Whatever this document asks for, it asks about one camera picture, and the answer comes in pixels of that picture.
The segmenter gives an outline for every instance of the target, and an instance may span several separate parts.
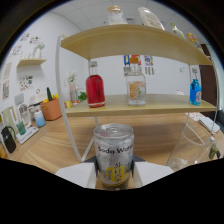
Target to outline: bottle cap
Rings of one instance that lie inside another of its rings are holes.
[[[89,66],[97,66],[97,61],[90,61]]]
[[[109,12],[120,12],[121,11],[121,7],[117,6],[117,5],[112,5],[108,8]]]
[[[145,11],[145,12],[151,12],[149,9],[145,8],[145,7],[140,7],[138,8],[138,11],[141,12],[141,11]]]
[[[138,63],[138,58],[130,58],[130,63]]]
[[[170,25],[171,25],[172,27],[176,27],[174,23],[170,23]]]

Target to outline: cup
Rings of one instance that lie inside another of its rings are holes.
[[[22,121],[18,122],[16,124],[16,126],[17,126],[17,128],[19,130],[20,135],[24,135],[26,133],[26,129],[25,129]]]
[[[203,128],[186,125],[166,165],[176,172],[202,162],[202,156],[208,151],[208,139],[208,134]]]

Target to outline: can lid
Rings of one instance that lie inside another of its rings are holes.
[[[90,61],[89,66],[97,66],[97,61]]]
[[[126,138],[133,133],[133,128],[125,124],[104,124],[94,129],[94,135],[106,139]]]

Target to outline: green plant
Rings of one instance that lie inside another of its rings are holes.
[[[80,95],[78,96],[78,99],[80,100],[80,102],[84,101],[87,99],[87,95],[85,92],[80,92]]]

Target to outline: glass bottle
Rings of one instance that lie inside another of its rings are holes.
[[[208,158],[209,160],[213,160],[215,154],[219,151],[217,141],[214,139],[214,137],[211,137],[210,140],[210,151]]]
[[[120,6],[112,5],[108,8],[109,25],[128,24]]]
[[[128,105],[146,105],[146,81],[138,64],[138,58],[130,58],[131,71],[126,76]]]
[[[189,102],[196,106],[199,106],[201,104],[201,86],[198,82],[197,74],[196,74],[196,79],[193,79],[190,86]]]
[[[138,8],[138,11],[140,13],[140,18],[144,26],[151,26],[154,28],[165,30],[159,18],[155,14],[153,14],[148,8],[140,7]]]
[[[176,34],[178,37],[181,37],[182,39],[186,40],[186,38],[185,38],[183,32],[180,31],[180,30],[175,26],[174,23],[170,23],[170,25],[172,26],[172,32],[173,32],[174,34]]]
[[[86,80],[86,95],[89,107],[102,107],[105,105],[103,79],[97,75],[97,62],[89,63],[89,77]]]

